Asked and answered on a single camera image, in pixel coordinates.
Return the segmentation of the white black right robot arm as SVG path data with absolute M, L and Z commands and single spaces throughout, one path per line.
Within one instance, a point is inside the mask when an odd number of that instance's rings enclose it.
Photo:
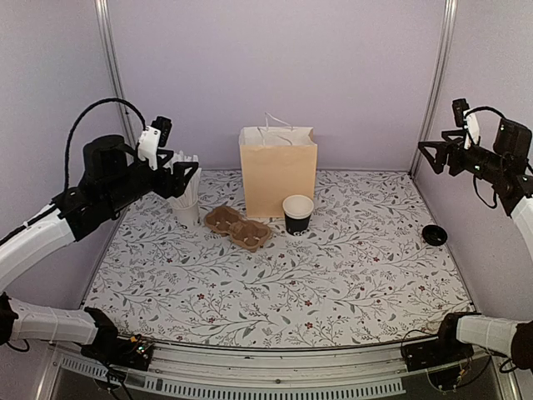
M 455 176 L 469 172 L 491 184 L 509 216 L 532 246 L 532 177 L 526 174 L 532 132 L 524 125 L 502 118 L 493 148 L 475 143 L 466 146 L 469 130 L 444 131 L 440 141 L 420 142 L 421 153 L 436 173 L 447 170 Z M 445 315 L 431 340 L 401 345 L 408 371 L 417 371 L 458 362 L 473 356 L 480 347 L 504 357 L 514 369 L 532 369 L 532 324 L 483 316 L 476 312 L 451 312 Z

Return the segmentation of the black paper coffee cup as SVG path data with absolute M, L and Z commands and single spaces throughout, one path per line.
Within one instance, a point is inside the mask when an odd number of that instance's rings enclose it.
M 292 236 L 301 235 L 308 227 L 314 211 L 314 202 L 304 195 L 291 195 L 283 203 L 286 232 Z

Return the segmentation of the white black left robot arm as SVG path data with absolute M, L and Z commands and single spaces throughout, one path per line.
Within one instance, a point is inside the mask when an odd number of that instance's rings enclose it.
M 80 242 L 107 221 L 115 220 L 148 193 L 178 198 L 199 168 L 196 156 L 176 155 L 154 147 L 144 152 L 126 145 L 120 135 L 99 137 L 83 149 L 85 171 L 76 187 L 58 194 L 36 216 L 1 241 L 1 287 L 48 255 Z M 146 371 L 152 344 L 135 334 L 121 338 L 100 309 L 65 310 L 37 306 L 1 294 L 1 343 L 37 339 L 72 342 L 81 354 L 104 367 Z

